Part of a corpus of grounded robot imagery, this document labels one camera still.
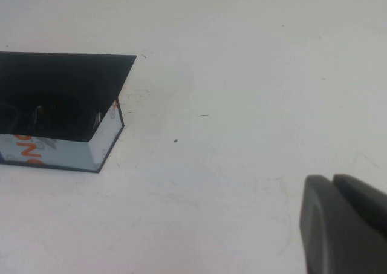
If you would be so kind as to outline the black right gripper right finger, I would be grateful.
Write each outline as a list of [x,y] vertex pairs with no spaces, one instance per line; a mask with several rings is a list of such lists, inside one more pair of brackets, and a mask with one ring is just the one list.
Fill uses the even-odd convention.
[[350,175],[333,185],[341,203],[333,223],[332,273],[386,273],[386,194]]

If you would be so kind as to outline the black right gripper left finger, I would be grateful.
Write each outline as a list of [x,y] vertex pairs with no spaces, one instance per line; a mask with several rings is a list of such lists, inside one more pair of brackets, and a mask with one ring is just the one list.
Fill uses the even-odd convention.
[[299,228],[308,273],[355,273],[357,217],[329,179],[305,179]]

